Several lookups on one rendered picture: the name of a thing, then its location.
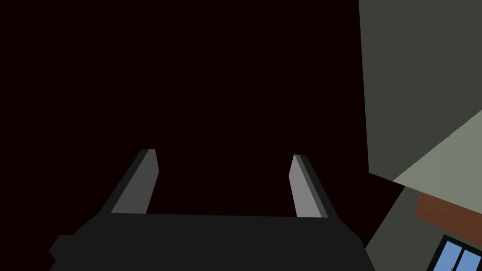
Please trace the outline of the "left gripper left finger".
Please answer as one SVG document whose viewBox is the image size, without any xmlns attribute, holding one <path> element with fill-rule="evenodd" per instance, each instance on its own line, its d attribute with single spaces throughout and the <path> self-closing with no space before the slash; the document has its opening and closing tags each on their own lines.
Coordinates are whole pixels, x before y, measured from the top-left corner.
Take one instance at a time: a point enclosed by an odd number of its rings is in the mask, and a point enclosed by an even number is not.
<svg viewBox="0 0 482 271">
<path fill-rule="evenodd" d="M 142 149 L 99 213 L 146 214 L 158 175 L 156 150 Z"/>
</svg>

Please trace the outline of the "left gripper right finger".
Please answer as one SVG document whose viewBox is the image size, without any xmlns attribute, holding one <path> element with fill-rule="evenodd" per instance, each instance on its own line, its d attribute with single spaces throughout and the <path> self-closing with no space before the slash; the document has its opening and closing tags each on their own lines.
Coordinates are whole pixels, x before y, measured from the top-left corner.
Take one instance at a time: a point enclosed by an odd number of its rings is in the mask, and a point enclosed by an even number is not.
<svg viewBox="0 0 482 271">
<path fill-rule="evenodd" d="M 306 155 L 293 155 L 288 178 L 297 217 L 338 218 Z"/>
</svg>

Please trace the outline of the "blue window with black frame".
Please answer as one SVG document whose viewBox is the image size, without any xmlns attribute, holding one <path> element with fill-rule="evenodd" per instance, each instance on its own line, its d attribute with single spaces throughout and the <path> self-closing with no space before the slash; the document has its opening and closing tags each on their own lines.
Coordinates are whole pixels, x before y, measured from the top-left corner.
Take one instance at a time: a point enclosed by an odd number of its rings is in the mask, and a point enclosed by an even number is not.
<svg viewBox="0 0 482 271">
<path fill-rule="evenodd" d="M 444 235 L 426 271 L 482 271 L 482 250 Z"/>
</svg>

